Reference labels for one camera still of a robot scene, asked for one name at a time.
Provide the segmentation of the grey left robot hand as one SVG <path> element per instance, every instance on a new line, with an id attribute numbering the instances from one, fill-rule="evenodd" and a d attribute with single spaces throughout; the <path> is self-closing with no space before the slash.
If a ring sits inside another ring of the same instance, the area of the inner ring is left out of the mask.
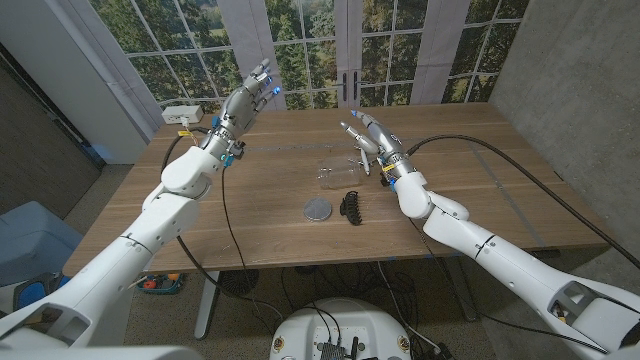
<path id="1" fill-rule="evenodd" d="M 220 125 L 233 139 L 239 139 L 255 124 L 256 116 L 276 97 L 281 89 L 270 88 L 270 60 L 263 59 L 224 101 Z"/>

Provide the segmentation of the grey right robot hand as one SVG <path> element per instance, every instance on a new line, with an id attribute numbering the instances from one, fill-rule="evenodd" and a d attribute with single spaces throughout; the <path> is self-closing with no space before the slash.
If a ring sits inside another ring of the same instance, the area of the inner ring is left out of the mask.
<path id="1" fill-rule="evenodd" d="M 341 122 L 340 125 L 366 154 L 381 157 L 383 163 L 396 163 L 406 157 L 406 152 L 399 138 L 382 123 L 361 111 L 352 110 L 351 113 L 363 123 L 369 135 L 365 136 L 359 133 L 346 122 Z"/>

